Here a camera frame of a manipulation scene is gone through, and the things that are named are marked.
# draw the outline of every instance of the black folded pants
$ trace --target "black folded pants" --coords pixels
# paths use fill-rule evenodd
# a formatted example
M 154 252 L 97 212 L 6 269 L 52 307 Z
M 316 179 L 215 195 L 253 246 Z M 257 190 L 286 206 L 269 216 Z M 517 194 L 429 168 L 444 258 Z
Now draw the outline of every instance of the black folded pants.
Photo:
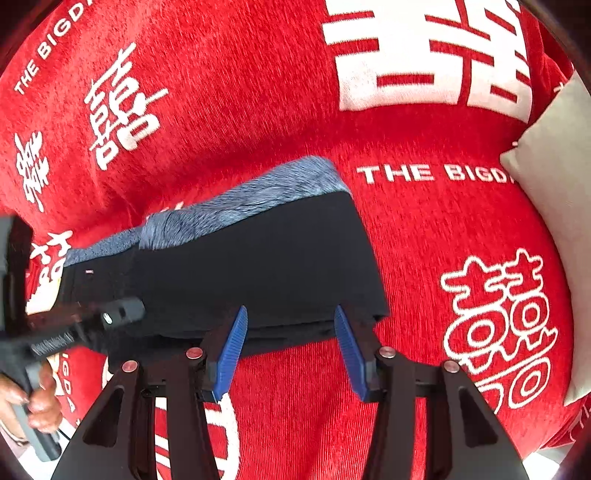
M 345 192 L 286 203 L 179 247 L 135 246 L 72 265 L 58 302 L 129 296 L 144 302 L 146 314 L 96 345 L 111 371 L 198 345 L 240 305 L 249 323 L 243 356 L 334 337 L 339 303 L 374 321 L 389 315 L 373 250 Z

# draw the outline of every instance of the white chinese character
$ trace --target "white chinese character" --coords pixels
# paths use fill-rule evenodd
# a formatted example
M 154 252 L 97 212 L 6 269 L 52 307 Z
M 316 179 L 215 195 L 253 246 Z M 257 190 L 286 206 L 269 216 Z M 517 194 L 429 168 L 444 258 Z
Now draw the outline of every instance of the white chinese character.
M 33 132 L 31 138 L 23 146 L 18 134 L 14 134 L 14 144 L 17 147 L 17 172 L 23 178 L 22 188 L 25 197 L 31 203 L 37 201 L 39 211 L 45 211 L 39 195 L 43 187 L 49 185 L 47 174 L 49 173 L 49 162 L 47 157 L 40 159 L 40 150 L 43 146 L 43 135 L 41 132 Z
M 51 237 L 51 240 L 47 242 L 47 245 L 50 245 L 52 247 L 56 247 L 57 245 L 60 246 L 60 251 L 57 253 L 58 257 L 61 258 L 65 256 L 66 253 L 68 253 L 68 250 L 72 248 L 72 246 L 67 242 L 67 240 L 72 236 L 72 233 L 72 230 L 68 230 L 59 235 L 55 233 L 47 233 Z
M 407 103 L 479 106 L 527 122 L 530 71 L 517 0 L 326 0 L 328 45 L 376 39 L 377 51 L 336 57 L 340 109 Z M 471 69 L 463 92 L 463 70 Z
M 49 265 L 49 263 L 51 263 L 51 257 L 46 254 L 47 250 L 49 249 L 47 245 L 39 246 L 35 245 L 34 243 L 31 243 L 31 246 L 33 247 L 33 251 L 31 252 L 31 256 L 29 257 L 31 260 L 41 255 L 41 263 L 43 265 Z
M 95 83 L 91 82 L 90 92 L 86 95 L 84 102 L 90 104 L 90 126 L 96 136 L 96 141 L 89 150 L 95 151 L 96 161 L 101 170 L 106 170 L 107 165 L 119 153 L 119 146 L 111 139 L 111 133 L 117 129 L 116 136 L 121 146 L 128 150 L 138 148 L 138 142 L 153 134 L 159 127 L 158 118 L 149 113 L 146 114 L 147 106 L 168 94 L 168 89 L 161 89 L 149 98 L 139 92 L 139 82 L 133 77 L 126 77 L 131 71 L 132 63 L 126 61 L 129 55 L 135 50 L 135 43 L 132 43 L 125 51 L 119 50 L 117 60 Z M 108 104 L 102 103 L 106 99 L 105 93 L 100 87 L 111 77 Z M 130 110 L 123 109 L 125 100 L 134 96 Z M 112 122 L 109 120 L 109 112 L 116 117 Z M 129 118 L 134 115 L 137 118 L 130 122 Z
M 443 290 L 455 294 L 457 316 L 445 333 L 444 350 L 466 365 L 481 392 L 497 392 L 495 413 L 505 392 L 509 408 L 521 408 L 550 379 L 546 355 L 556 344 L 558 329 L 548 325 L 543 265 L 541 257 L 519 248 L 514 260 L 488 266 L 469 257 L 462 270 L 441 277 Z

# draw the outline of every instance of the metal screw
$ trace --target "metal screw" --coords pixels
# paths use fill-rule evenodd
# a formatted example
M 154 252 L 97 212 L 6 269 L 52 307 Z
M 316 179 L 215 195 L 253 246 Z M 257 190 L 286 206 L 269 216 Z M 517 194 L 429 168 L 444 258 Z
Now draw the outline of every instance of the metal screw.
M 191 360 L 197 360 L 203 356 L 203 350 L 201 350 L 198 346 L 194 346 L 187 350 L 187 358 Z
M 379 354 L 384 358 L 394 358 L 396 356 L 396 350 L 391 346 L 383 346 L 379 349 Z
M 457 362 L 454 362 L 453 360 L 446 360 L 443 363 L 443 368 L 446 370 L 446 372 L 450 372 L 451 374 L 457 374 L 460 371 L 460 365 L 458 365 Z
M 131 372 L 135 372 L 138 368 L 138 363 L 135 360 L 127 360 L 121 369 L 126 373 L 130 374 Z

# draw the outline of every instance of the gray pillow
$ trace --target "gray pillow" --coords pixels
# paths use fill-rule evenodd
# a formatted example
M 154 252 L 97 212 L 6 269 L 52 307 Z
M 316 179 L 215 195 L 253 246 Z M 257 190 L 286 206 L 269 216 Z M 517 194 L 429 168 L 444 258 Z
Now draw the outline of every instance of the gray pillow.
M 569 283 L 574 351 L 565 405 L 591 392 L 590 157 L 591 96 L 577 73 L 518 146 L 501 155 L 544 218 Z

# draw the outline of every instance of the fabric texture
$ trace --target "fabric texture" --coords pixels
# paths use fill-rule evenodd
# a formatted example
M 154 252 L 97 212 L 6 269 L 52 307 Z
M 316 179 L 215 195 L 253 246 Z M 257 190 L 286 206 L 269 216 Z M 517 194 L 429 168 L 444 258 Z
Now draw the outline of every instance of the fabric texture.
M 125 230 L 88 248 L 72 248 L 64 266 L 115 255 L 135 244 L 150 250 L 182 245 L 283 203 L 348 191 L 328 160 L 302 158 L 280 165 L 212 200 L 150 215 L 141 228 Z
M 560 256 L 499 162 L 571 73 L 550 45 L 516 0 L 66 0 L 0 77 L 0 208 L 34 229 L 29 291 L 36 305 L 57 291 L 70 248 L 328 158 L 383 280 L 381 342 L 461 362 L 526 456 L 583 403 L 564 406 Z M 75 426 L 107 359 L 65 355 L 56 376 Z M 334 339 L 241 359 L 207 410 L 223 480 L 362 477 L 375 406 L 351 392 Z M 425 430 L 419 402 L 412 480 Z
M 249 318 L 244 356 L 334 337 L 334 311 L 344 301 L 375 320 L 389 315 L 348 192 L 285 203 L 182 246 L 133 248 L 64 269 L 61 303 L 129 296 L 144 302 L 143 320 L 96 347 L 108 353 L 112 371 L 129 359 L 162 355 L 157 349 L 198 345 L 228 308 L 240 305 Z
M 591 392 L 591 96 L 575 73 L 540 119 L 501 155 L 550 229 L 569 282 L 573 369 L 565 405 Z

